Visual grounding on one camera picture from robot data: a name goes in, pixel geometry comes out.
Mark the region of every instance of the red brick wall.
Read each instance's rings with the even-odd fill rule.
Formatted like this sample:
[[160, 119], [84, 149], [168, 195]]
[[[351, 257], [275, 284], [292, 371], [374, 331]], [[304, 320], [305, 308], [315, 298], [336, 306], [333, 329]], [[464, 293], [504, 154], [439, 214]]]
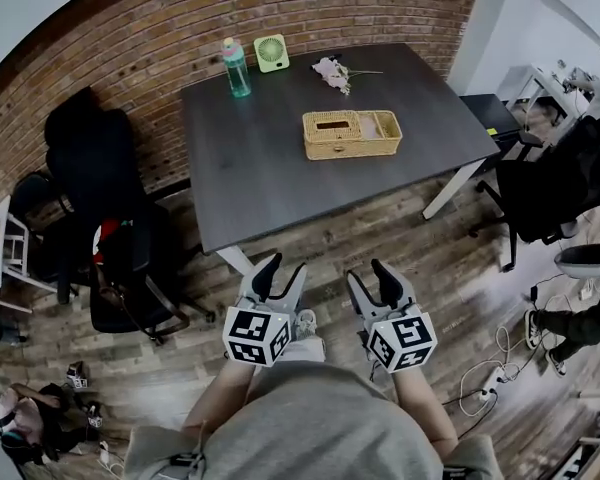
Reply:
[[91, 85], [137, 129], [148, 191], [188, 176], [179, 90], [223, 71], [219, 41], [284, 34], [290, 54], [407, 42], [441, 75], [473, 0], [74, 0], [0, 66], [0, 198], [44, 168], [44, 121]]

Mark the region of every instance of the green water bottle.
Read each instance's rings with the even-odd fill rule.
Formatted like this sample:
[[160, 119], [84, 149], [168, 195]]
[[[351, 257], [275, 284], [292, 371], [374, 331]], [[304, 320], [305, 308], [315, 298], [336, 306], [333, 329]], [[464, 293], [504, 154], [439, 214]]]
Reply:
[[249, 72], [244, 58], [244, 50], [237, 39], [227, 37], [222, 43], [222, 59], [227, 68], [231, 93], [235, 98], [251, 94]]

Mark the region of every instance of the desk fan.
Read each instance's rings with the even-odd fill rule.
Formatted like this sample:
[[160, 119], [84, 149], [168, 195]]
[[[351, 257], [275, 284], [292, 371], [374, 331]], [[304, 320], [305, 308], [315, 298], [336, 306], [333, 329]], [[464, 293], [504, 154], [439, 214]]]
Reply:
[[253, 42], [258, 59], [258, 66], [263, 73], [277, 71], [289, 67], [287, 45], [282, 34], [259, 37]]

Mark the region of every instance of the wicker tissue box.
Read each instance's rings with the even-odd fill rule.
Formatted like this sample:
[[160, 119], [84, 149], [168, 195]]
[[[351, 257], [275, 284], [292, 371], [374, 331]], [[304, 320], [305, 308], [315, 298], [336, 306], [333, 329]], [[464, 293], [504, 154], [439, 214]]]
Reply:
[[398, 120], [388, 110], [309, 112], [302, 122], [310, 160], [394, 155], [402, 139]]

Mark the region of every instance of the gray table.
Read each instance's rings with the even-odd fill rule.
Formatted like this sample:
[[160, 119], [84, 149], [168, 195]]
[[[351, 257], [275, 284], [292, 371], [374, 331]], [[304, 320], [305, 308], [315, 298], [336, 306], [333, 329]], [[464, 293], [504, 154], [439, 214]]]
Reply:
[[[310, 69], [341, 53], [350, 96]], [[182, 91], [191, 186], [202, 245], [240, 272], [252, 266], [242, 241], [328, 214], [460, 168], [425, 209], [431, 218], [497, 146], [471, 111], [404, 44], [339, 48], [291, 58], [289, 69], [250, 69], [252, 94], [234, 99], [219, 76]], [[321, 110], [391, 110], [402, 128], [397, 154], [310, 161], [302, 115]]]

